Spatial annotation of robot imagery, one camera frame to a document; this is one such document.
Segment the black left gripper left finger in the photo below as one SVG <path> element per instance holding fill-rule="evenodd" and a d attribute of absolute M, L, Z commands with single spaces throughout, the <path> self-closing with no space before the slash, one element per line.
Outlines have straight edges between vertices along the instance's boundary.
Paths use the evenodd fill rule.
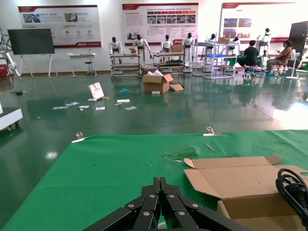
<path fill-rule="evenodd" d="M 141 195 L 94 224 L 86 231 L 156 231 L 160 218 L 160 182 L 144 186 Z"/>

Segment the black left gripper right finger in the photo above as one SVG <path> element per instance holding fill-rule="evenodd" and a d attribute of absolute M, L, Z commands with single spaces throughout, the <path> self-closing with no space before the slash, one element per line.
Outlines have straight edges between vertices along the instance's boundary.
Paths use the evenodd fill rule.
<path fill-rule="evenodd" d="M 184 196 L 178 186 L 160 178 L 160 205 L 171 231 L 250 231 L 220 213 Z"/>

